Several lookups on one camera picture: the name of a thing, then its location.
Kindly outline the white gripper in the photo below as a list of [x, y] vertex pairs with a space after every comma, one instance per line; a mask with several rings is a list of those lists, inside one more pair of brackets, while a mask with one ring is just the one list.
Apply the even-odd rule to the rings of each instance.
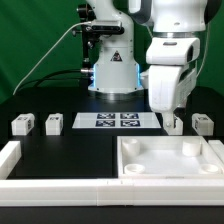
[[195, 88], [195, 68], [189, 66], [159, 66], [152, 65], [149, 68], [148, 96], [152, 111], [163, 114], [163, 127], [174, 127], [174, 115], [172, 113], [182, 104]]

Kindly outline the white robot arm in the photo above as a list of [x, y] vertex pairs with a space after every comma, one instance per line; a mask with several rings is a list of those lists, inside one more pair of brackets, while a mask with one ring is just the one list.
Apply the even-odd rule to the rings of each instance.
[[[114, 0], [86, 0], [81, 10], [94, 19], [83, 27], [101, 49], [93, 65], [90, 93], [111, 100], [148, 90], [150, 109], [162, 115], [167, 133], [180, 133], [183, 122], [175, 109], [187, 101], [197, 80], [198, 32], [217, 14], [222, 0], [128, 0], [129, 13]], [[134, 25], [155, 34], [146, 52], [149, 69], [140, 73], [133, 56]]]

